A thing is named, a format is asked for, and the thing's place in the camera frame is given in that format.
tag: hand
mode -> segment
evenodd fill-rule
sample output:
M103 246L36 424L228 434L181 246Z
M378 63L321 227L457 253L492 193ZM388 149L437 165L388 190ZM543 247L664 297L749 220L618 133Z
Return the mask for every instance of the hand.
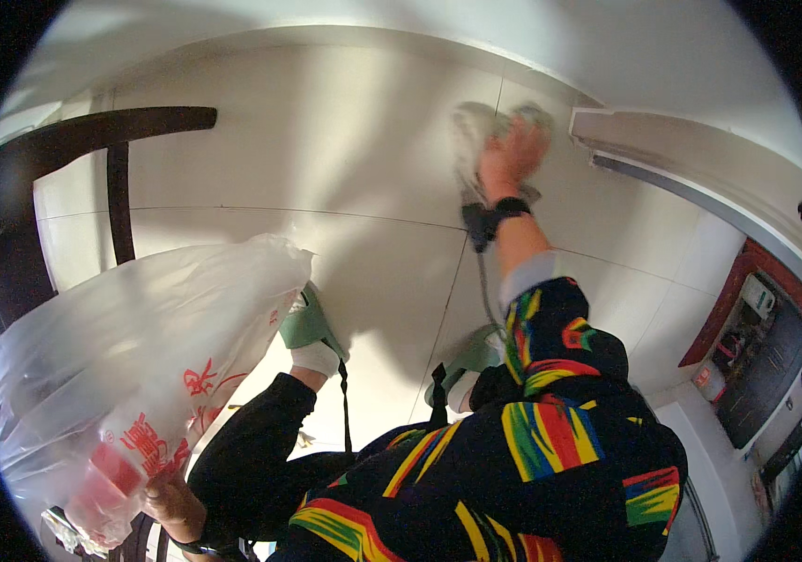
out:
M208 511L176 471L148 481L142 511L151 515L174 540L193 542L201 538Z
M490 137L479 157L479 179L490 207L505 197L517 197L520 182L535 172L548 151L551 139L545 130L531 127L516 115L507 136Z

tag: tile grout line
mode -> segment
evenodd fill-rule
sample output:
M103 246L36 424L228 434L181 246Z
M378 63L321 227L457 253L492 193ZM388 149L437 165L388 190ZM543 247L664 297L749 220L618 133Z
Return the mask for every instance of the tile grout line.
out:
M437 229L456 230L465 232L463 227L449 227L448 225L437 225L431 222L422 222L419 220L409 219L391 219L387 217L374 217L372 215L361 215L357 213L343 213L335 210L314 210L309 208L279 208L279 207L227 207L226 205L219 205L216 207L200 207L200 206L186 206L186 207L130 207L129 210L205 210L205 209L224 209L224 210L277 210L282 212L297 212L297 213L313 213L318 215L332 215L336 217L352 217L355 219L374 219L385 220L386 222L395 222L406 225L417 225L420 227L435 227ZM70 213L67 215L57 215L55 217L43 217L37 220L51 220L51 219L68 219L70 217L81 217L83 215L97 215L108 213L107 209L103 210L87 210L79 213Z
M683 253L682 259L679 260L679 265L676 266L676 273L673 274L673 281L676 281L676 277L679 276L679 272L682 270L682 266L685 264L686 258L688 258L688 251L691 249L691 244L694 243L695 239L698 237L698 223L700 222L700 209L698 210L698 214L694 218L694 232L691 233L691 239L688 241L688 245L685 247L685 252Z
M410 419L414 416L414 410L416 409L416 401L420 399L420 392L423 390L423 383L426 381L426 377L429 376L429 366L432 365L432 357L435 355L435 348L439 345L439 338L441 337L441 329L445 326L445 318L448 317L448 308L451 306L452 303L452 295L454 294L454 287L457 285L457 277L460 274L460 267L463 264L463 254L467 251L467 237L463 238L463 246L460 249L460 258L458 258L458 267L457 270L454 272L454 279L452 281L451 289L448 291L448 300L445 301L445 309L444 312L441 313L441 321L439 322L439 331L435 335L435 341L432 343L432 350L429 352L429 361L426 363L426 371L423 373L423 378L420 380L420 388L416 391L416 398L414 399L414 403L410 406L410 413L407 415L407 423L410 423Z
M305 209L305 208L273 208L273 207L226 207L226 206L219 206L219 207L133 207L129 210L204 210L204 209L211 209L211 208L223 208L226 210L278 210L284 212L299 212L299 213L313 213L313 214L320 214L320 215L333 215L337 217L352 217L357 219L377 219L377 220L385 220L389 222L396 222L401 224L408 224L408 225L418 225L421 227L435 227L437 229L446 229L446 230L457 230L460 232L466 232L465 229L462 227L449 227L448 225L437 225L431 222L420 222L417 220L407 220L407 219L386 219L383 217L373 217L371 215L359 215L354 213L342 213L333 210L312 210L312 209ZM43 217L42 219L36 219L37 222L41 222L43 220L53 220L53 219L70 219L72 217L82 217L85 215L100 215L108 213L108 210L87 210L80 213L71 213L68 215L57 215L55 217ZM675 283L676 285L680 285L682 287L690 288L692 290L697 290L699 292L704 293L705 295L710 295L711 297L719 297L719 294L714 295L713 293L709 293L706 290L701 288L693 287L690 285L686 285L685 283L680 283L676 280L669 279L664 277L663 275L653 274L652 272L646 272L645 270L639 269L637 267L632 267L631 265L624 265L618 264L616 262L611 262L610 260L605 260L602 257L598 257L596 255L591 255L589 253L582 253L576 252L575 250L567 250L563 247L558 247L557 250L566 253L573 253L575 255L581 255L583 257L591 258L593 260L598 260L599 262L604 262L605 264L616 265L618 267L622 267L625 269L631 269L632 271L639 272L640 274L650 275L651 277L657 277L662 281L669 281L670 283Z
M655 318L657 318L657 314L660 312L660 309L663 309L663 308L664 308L664 302L665 302L665 300L666 300L666 296L670 294L670 288L672 288L672 287L673 287L673 283L674 283L674 282L675 282L675 281L670 281L670 285L669 285L669 286L666 288L666 292L664 293L664 298L661 298L661 299L660 299L660 304L659 304L659 305L657 305L657 309L656 309L656 310L654 310L654 314L651 316L651 320L650 320L650 322L648 322L648 323L647 323L647 325L645 326L645 329L644 329L644 330L642 330L642 332L641 332L641 337L639 338L638 342L636 342L636 343L635 343L635 346L634 346L634 347L633 347L633 348L632 348L630 351L626 352L626 356L627 356L627 357L629 357L629 355L630 355L632 352L634 352L635 350L637 350L637 349L639 348L639 346L641 345L641 342L642 342L642 340L644 340L644 339L645 339L645 336L647 335L647 331L648 331L649 329L651 329L651 325L652 325L652 324L654 324L654 319L655 319Z
M505 72L507 71L507 61L501 67L501 84L498 84L498 99L495 101L495 116L498 116L498 108L501 106L501 93L505 89Z

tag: black strap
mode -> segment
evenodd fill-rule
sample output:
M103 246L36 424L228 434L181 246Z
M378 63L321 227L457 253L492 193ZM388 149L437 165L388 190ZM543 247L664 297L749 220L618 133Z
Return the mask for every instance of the black strap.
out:
M344 400L345 410L345 452L354 453L350 446L350 423L348 422L348 369L344 366L344 361L339 359L339 375L342 377L342 400Z
M447 375L444 363L439 363L439 366L432 372L432 415L429 416L431 430L448 425L448 410L445 409L445 406L448 405L448 397L445 396L445 388L441 386Z

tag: white wall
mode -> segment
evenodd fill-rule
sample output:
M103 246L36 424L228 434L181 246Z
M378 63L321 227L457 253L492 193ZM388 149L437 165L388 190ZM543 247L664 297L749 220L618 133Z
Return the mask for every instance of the white wall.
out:
M742 559L764 530L751 489L754 463L737 454L710 403L692 383L683 383L647 400L660 421L685 446L689 476L723 562Z
M610 107L730 130L802 168L802 128L777 73L723 0L81 0L48 31L7 111L67 99L181 45L294 25L411 31L550 74Z

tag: white sock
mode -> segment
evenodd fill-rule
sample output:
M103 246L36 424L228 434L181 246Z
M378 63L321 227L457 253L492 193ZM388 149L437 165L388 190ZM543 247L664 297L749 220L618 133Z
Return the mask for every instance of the white sock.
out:
M448 391L448 406L452 409L452 412L461 414L463 410L469 411L469 404L464 404L463 399L470 388L475 386L477 378L479 378L478 372L468 370L458 378L458 381Z
M314 342L289 351L292 363L298 367L323 373L327 378L339 371L339 356L323 342Z

